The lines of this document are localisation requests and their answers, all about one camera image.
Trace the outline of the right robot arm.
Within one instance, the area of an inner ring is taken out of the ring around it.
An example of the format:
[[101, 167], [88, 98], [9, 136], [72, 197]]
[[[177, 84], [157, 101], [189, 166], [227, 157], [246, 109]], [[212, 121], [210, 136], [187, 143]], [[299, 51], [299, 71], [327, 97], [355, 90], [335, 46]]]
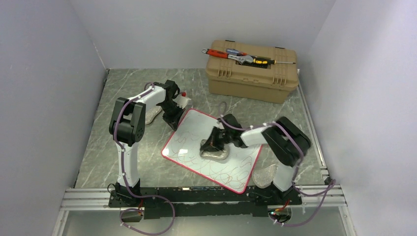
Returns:
[[287, 117], [243, 128], [234, 115], [227, 114], [221, 116], [218, 123], [209, 137], [201, 141], [200, 154], [219, 157], [226, 153], [228, 144], [237, 148], [268, 145], [280, 163], [271, 182], [275, 186], [271, 190], [271, 198], [277, 204], [285, 203], [290, 197], [289, 190], [294, 185], [299, 165], [311, 148], [307, 135]]

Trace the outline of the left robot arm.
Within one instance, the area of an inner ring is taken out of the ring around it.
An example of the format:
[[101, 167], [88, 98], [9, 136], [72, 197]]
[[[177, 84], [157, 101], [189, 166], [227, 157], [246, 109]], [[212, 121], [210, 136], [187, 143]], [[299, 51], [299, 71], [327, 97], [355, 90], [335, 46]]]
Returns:
[[115, 193], [130, 207], [141, 200], [138, 147], [145, 134], [146, 115], [154, 108], [163, 111], [163, 120], [176, 131], [191, 99], [171, 80], [147, 83], [143, 92], [116, 100], [109, 133], [118, 150], [119, 176]]

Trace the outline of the red framed whiteboard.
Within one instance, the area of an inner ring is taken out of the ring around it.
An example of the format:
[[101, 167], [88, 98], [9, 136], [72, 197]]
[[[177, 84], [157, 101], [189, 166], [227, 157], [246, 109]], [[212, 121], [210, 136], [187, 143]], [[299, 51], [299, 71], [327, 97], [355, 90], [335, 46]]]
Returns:
[[223, 151], [201, 152], [203, 144], [218, 121], [190, 109], [164, 148], [162, 156], [237, 194], [245, 191], [262, 146], [238, 148], [226, 144]]

